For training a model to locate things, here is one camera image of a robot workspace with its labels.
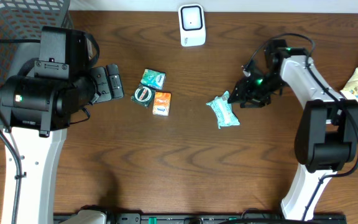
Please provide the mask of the teal tissue pack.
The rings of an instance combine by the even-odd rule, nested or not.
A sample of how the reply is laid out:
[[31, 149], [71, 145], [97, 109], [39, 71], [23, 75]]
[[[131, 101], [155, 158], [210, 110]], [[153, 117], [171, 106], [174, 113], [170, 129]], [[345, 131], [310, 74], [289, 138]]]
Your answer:
[[162, 90], [165, 83], [165, 78], [165, 73], [145, 69], [140, 83], [157, 90]]

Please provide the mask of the orange small box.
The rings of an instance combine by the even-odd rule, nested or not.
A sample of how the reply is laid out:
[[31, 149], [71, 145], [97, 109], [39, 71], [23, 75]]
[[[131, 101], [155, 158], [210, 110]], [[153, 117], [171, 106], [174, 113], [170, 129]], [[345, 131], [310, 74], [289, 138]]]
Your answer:
[[153, 115], [168, 116], [170, 111], [172, 94], [167, 92], [156, 92], [154, 105], [152, 108]]

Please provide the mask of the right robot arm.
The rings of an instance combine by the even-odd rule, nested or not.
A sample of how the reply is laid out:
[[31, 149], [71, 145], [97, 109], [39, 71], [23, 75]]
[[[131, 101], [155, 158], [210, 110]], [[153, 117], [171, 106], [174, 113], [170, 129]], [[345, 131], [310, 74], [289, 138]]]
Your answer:
[[298, 167], [280, 206], [284, 219], [311, 221], [314, 208], [330, 180], [358, 168], [358, 102], [333, 90], [314, 65], [312, 51], [289, 47], [282, 35], [260, 46], [268, 71], [254, 59], [227, 102], [241, 108], [262, 108], [271, 95], [289, 86], [303, 108], [294, 141]]

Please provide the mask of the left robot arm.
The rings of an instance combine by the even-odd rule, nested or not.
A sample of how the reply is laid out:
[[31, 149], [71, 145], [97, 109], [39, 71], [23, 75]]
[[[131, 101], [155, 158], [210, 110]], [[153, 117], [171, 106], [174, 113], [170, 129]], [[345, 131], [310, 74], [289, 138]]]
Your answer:
[[60, 154], [72, 114], [121, 99], [118, 67], [97, 66], [87, 32], [45, 26], [37, 51], [0, 88], [6, 143], [3, 223], [52, 223]]

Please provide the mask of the teal small packet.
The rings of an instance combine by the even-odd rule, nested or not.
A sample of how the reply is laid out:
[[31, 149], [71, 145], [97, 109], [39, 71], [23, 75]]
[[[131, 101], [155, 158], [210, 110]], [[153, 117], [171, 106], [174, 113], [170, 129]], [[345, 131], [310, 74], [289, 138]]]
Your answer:
[[229, 92], [225, 91], [221, 96], [216, 96], [214, 100], [206, 103], [214, 111], [219, 129], [240, 125], [238, 118], [232, 111], [232, 105], [228, 103], [229, 97]]

